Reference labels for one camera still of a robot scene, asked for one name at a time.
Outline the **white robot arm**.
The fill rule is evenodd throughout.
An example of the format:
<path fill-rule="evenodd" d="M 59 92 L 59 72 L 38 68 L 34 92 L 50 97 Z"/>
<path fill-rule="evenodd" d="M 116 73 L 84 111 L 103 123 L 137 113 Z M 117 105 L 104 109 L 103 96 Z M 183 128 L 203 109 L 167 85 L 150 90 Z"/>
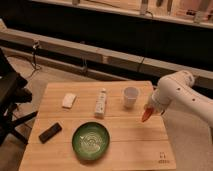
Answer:
<path fill-rule="evenodd" d="M 194 76 L 187 70 L 161 77 L 149 96 L 142 121 L 147 121 L 152 114 L 165 110 L 172 101 L 177 101 L 213 128 L 213 99 L 193 90 L 194 83 Z"/>

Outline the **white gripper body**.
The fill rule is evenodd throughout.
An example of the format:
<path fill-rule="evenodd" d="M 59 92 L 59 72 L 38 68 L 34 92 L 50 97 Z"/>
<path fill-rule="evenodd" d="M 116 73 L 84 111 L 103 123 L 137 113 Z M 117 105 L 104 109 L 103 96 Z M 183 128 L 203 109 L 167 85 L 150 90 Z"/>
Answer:
<path fill-rule="evenodd" d="M 158 102 L 153 95 L 150 95 L 144 106 L 146 111 L 152 111 L 153 114 L 163 113 L 167 108 L 166 105 Z"/>

